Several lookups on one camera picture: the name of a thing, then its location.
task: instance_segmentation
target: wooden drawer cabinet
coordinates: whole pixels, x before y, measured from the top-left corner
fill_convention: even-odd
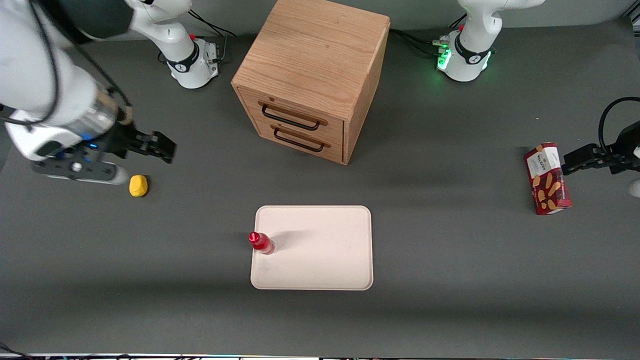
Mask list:
[[[348,164],[378,87],[389,18],[278,0],[231,81],[258,134]]]

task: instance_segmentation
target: green led light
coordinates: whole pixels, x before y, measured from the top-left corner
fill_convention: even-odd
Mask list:
[[[444,54],[444,59],[440,59],[438,61],[438,68],[440,68],[440,70],[444,70],[447,68],[447,64],[449,63],[449,59],[451,59],[451,50],[448,49]]]
[[[486,55],[486,60],[484,61],[484,65],[482,65],[482,69],[486,69],[486,64],[489,63],[489,58],[491,57],[491,51]]]

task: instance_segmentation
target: drawer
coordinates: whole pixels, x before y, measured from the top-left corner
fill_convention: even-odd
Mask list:
[[[239,94],[254,124],[274,124],[314,139],[342,147],[343,121],[307,115],[304,110],[266,94],[239,88]]]
[[[260,136],[265,139],[336,163],[342,163],[341,145],[314,138],[276,122],[259,121],[256,122],[256,126]]]

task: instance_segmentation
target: red cardboard box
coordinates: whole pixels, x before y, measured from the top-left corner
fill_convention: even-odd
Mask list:
[[[524,157],[538,215],[551,215],[571,207],[557,145],[545,142]]]

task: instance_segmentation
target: cable connector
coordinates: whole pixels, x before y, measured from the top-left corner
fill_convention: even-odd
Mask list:
[[[446,40],[434,40],[431,42],[431,45],[433,46],[438,46],[438,47],[443,47],[445,49],[449,48],[449,42]]]

